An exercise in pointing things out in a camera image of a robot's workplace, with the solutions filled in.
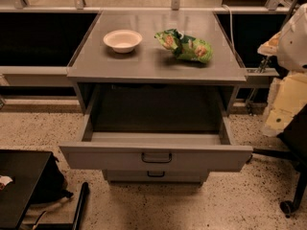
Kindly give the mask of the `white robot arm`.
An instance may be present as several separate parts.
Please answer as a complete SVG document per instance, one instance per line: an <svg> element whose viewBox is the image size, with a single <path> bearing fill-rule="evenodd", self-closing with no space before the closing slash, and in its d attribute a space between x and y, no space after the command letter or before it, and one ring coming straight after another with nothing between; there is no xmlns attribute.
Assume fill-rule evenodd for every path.
<svg viewBox="0 0 307 230"><path fill-rule="evenodd" d="M301 5L257 53L276 56L278 65L288 71L281 80L274 78L270 86L263 133L273 137L307 104L307 4Z"/></svg>

